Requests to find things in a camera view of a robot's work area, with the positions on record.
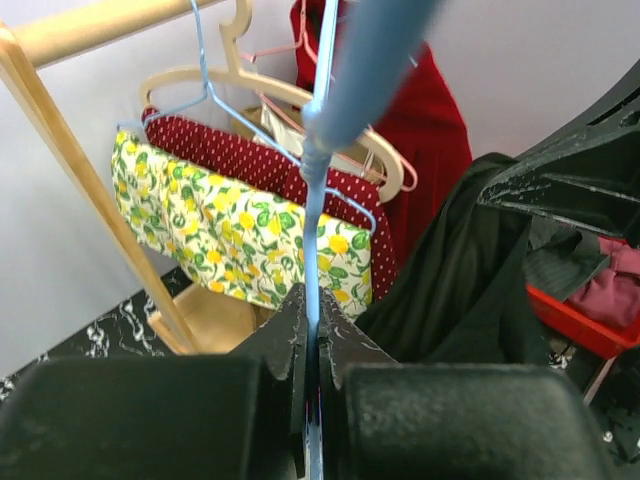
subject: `black garment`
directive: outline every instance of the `black garment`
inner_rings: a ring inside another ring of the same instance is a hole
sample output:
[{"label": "black garment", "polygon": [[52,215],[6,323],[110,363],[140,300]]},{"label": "black garment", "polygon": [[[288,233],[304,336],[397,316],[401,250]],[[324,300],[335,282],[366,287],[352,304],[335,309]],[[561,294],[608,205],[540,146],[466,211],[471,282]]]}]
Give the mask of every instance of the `black garment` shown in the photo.
[{"label": "black garment", "polygon": [[499,154],[473,162],[391,291],[356,321],[396,360],[548,365],[522,268],[531,218],[476,205],[513,163]]},{"label": "black garment", "polygon": [[591,407],[603,431],[611,433],[614,459],[640,462],[640,347],[620,355]]}]

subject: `red garment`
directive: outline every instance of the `red garment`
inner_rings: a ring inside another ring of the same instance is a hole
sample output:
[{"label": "red garment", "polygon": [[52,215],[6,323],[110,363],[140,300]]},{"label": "red garment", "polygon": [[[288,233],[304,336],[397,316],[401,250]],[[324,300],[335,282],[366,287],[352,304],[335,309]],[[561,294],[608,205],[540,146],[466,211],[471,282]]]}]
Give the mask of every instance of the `red garment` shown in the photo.
[{"label": "red garment", "polygon": [[[319,19],[324,4],[324,0],[307,0],[306,30],[314,52],[318,51]],[[347,2],[341,2],[340,15],[347,6]],[[297,0],[291,10],[294,38],[299,38],[300,8],[301,0]],[[296,61],[296,84],[311,91],[315,63],[304,45],[296,50]],[[449,192],[471,165],[466,126],[428,47],[374,129],[418,173],[418,186],[414,191],[400,192],[384,204],[396,259],[402,268]]]},{"label": "red garment", "polygon": [[[146,109],[142,120],[157,112],[154,108]],[[176,115],[151,121],[145,133],[151,145],[178,158],[299,205],[305,204],[307,185],[299,170],[292,168],[286,157],[270,147]],[[376,231],[371,239],[371,284],[373,300],[380,300],[391,288],[398,269],[389,222],[380,206],[378,189],[365,180],[332,168],[327,184],[355,200],[376,219]],[[364,214],[331,195],[325,201],[324,213],[357,227],[371,228]]]},{"label": "red garment", "polygon": [[616,328],[635,323],[640,313],[640,251],[616,240],[600,239],[611,264],[568,298],[576,310]]}]

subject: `white plastic hanger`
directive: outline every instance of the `white plastic hanger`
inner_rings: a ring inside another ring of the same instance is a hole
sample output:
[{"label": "white plastic hanger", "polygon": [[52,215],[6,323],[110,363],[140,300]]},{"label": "white plastic hanger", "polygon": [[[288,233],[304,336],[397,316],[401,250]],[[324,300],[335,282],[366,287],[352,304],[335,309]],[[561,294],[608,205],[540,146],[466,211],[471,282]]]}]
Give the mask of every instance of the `white plastic hanger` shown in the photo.
[{"label": "white plastic hanger", "polygon": [[[302,107],[311,100],[311,94],[294,85],[272,77],[252,73],[242,67],[236,39],[243,35],[251,23],[252,9],[250,0],[237,0],[236,16],[228,24],[220,25],[220,34],[227,59],[227,69],[209,68],[208,75],[214,83],[228,83],[241,86],[265,95],[277,98],[297,107]],[[140,86],[140,101],[143,106],[151,105],[151,93],[161,87],[182,82],[202,81],[199,66],[171,69],[148,78]],[[387,181],[380,187],[380,201],[388,202],[402,188],[404,168],[402,156],[384,138],[374,132],[365,132],[359,139],[382,162]]]}]

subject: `wooden hanger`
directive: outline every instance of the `wooden hanger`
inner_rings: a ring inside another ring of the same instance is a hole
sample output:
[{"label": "wooden hanger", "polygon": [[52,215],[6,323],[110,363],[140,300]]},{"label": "wooden hanger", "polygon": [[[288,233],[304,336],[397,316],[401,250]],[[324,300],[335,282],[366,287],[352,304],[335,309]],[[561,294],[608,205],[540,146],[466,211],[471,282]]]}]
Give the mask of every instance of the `wooden hanger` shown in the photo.
[{"label": "wooden hanger", "polygon": [[[300,47],[303,47],[304,52],[311,59],[313,63],[315,64],[318,63],[318,56],[315,54],[315,52],[313,51],[313,48],[311,48],[311,45],[309,43],[309,32],[307,31],[307,0],[300,0],[300,23],[298,25],[298,39],[293,45],[267,48],[264,50],[259,50],[251,55],[243,53],[241,54],[241,58],[249,62],[249,64],[256,66],[256,61],[259,57],[274,55],[277,53],[282,53],[290,50],[297,51]],[[278,107],[274,102],[272,102],[269,99],[269,97],[267,97],[264,93],[262,92],[256,92],[256,93],[258,94],[258,97],[260,98],[261,103],[266,105],[279,118],[280,121],[288,124],[290,128],[293,128],[298,133],[304,134],[304,128],[302,128],[302,123],[294,121],[289,116],[289,114],[285,113],[280,107]],[[361,172],[362,177],[367,179],[368,181],[376,184],[379,184],[380,181],[383,181],[383,182],[386,181],[386,176],[384,175],[384,173],[380,173],[381,172],[380,166],[379,166],[380,162],[377,159],[375,159],[374,155],[371,152],[367,153],[367,157],[365,158],[364,162],[353,160],[352,158],[341,153],[337,153],[337,156],[343,162],[362,167],[362,172]],[[403,192],[412,192],[416,189],[418,185],[418,174],[415,168],[413,167],[413,165],[411,165],[411,163],[409,163],[406,158],[404,157],[400,157],[400,158],[405,171],[409,174],[409,176],[412,179],[411,185],[406,186],[403,184],[401,187],[401,190]]]},{"label": "wooden hanger", "polygon": [[[301,88],[272,77],[245,70],[236,41],[246,33],[251,24],[252,0],[236,0],[236,15],[230,23],[220,24],[220,35],[227,59],[227,69],[209,68],[209,78],[214,83],[228,83],[249,90],[258,91],[297,107],[311,100],[311,94]],[[143,106],[151,106],[151,92],[182,82],[201,82],[199,66],[171,69],[148,78],[140,86],[140,101]],[[382,162],[386,182],[380,187],[380,201],[388,202],[400,192],[404,182],[402,156],[383,137],[375,132],[365,132],[359,143],[370,150]]]}]

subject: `floral fabric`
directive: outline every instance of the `floral fabric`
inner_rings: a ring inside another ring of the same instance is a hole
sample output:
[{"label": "floral fabric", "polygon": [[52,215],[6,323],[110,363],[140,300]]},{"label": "floral fabric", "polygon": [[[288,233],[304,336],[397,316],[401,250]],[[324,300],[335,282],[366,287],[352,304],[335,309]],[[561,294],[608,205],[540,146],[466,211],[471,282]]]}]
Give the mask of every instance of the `floral fabric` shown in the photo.
[{"label": "floral fabric", "polygon": [[[146,108],[142,120],[157,112],[154,107]],[[304,205],[307,187],[299,169],[273,148],[179,115],[152,120],[145,133],[151,145],[176,157]],[[380,204],[377,187],[366,180],[329,168],[327,186],[358,202],[376,219],[376,231],[371,239],[371,281],[373,301],[377,302],[389,292],[398,274],[389,226],[391,219],[387,218],[385,207]],[[371,226],[355,208],[331,195],[327,195],[323,211],[357,227]]]},{"label": "floral fabric", "polygon": [[[211,173],[119,132],[112,178],[120,212],[138,242],[175,258],[214,292],[277,308],[304,281],[304,208]],[[371,303],[367,230],[322,215],[320,285],[355,318]]]}]

